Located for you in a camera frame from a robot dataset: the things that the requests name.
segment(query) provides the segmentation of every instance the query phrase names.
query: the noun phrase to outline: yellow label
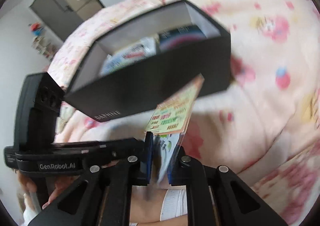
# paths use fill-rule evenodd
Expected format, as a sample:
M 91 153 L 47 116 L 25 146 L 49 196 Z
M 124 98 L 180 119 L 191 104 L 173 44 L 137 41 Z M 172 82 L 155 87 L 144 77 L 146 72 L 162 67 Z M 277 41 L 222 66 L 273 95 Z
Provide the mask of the yellow label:
M 199 74 L 170 98 L 159 104 L 146 131 L 153 134 L 171 134 L 184 131 L 188 125 L 194 100 L 202 87 L 204 78 Z

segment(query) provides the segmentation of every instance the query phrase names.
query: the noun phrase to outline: pink floral blanket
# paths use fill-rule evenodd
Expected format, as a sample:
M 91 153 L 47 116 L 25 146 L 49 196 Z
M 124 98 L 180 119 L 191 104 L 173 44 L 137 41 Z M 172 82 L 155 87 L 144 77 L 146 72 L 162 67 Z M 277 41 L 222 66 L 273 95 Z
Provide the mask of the pink floral blanket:
M 69 36 L 48 72 L 67 87 L 96 38 L 172 1 L 126 0 L 102 9 Z M 297 225 L 319 195 L 320 14 L 311 0 L 189 1 L 230 30 L 236 81 L 197 99 L 183 147 L 204 165 L 240 173 Z M 56 140 L 143 138 L 151 114 L 97 123 L 76 111 Z

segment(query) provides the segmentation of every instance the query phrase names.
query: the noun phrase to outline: black box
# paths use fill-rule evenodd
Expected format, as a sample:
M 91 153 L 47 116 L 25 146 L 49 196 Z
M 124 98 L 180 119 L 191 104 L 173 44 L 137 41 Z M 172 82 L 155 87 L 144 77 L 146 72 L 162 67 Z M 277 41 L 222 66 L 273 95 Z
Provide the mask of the black box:
M 182 45 L 104 77 L 108 54 L 142 37 L 180 26 L 197 25 L 206 40 Z M 65 101 L 96 121 L 156 108 L 201 73 L 199 97 L 225 90 L 230 82 L 230 34 L 192 3 L 181 0 L 143 13 L 98 38 L 81 61 Z

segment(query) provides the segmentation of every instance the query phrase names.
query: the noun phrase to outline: metal screw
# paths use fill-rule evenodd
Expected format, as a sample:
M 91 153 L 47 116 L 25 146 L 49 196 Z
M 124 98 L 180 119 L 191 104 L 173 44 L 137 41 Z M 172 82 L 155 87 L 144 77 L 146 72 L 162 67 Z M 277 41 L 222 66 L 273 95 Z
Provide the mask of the metal screw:
M 128 157 L 128 161 L 129 162 L 136 162 L 138 160 L 138 158 L 136 156 L 130 156 Z
M 100 167 L 98 165 L 93 165 L 90 167 L 90 172 L 91 173 L 96 173 L 100 170 Z
M 221 166 L 219 166 L 219 171 L 222 173 L 226 173 L 229 171 L 229 168 L 225 165 L 221 165 Z
M 191 157 L 190 157 L 190 156 L 183 156 L 183 157 L 181 158 L 181 161 L 182 161 L 182 162 L 185 162 L 185 163 L 190 162 L 190 161 L 191 161 Z

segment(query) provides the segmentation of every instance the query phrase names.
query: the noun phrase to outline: white cloth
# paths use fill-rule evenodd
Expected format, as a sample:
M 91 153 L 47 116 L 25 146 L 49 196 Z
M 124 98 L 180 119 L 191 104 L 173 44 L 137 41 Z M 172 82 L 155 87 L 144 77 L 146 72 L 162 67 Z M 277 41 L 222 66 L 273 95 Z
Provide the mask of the white cloth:
M 169 189 L 162 203 L 160 221 L 165 221 L 187 213 L 186 190 Z
M 32 207 L 30 207 L 29 203 L 27 202 L 26 194 L 24 194 L 24 204 L 26 209 L 23 212 L 23 226 L 28 226 L 28 224 L 33 220 L 34 217 L 37 216 L 38 213 Z

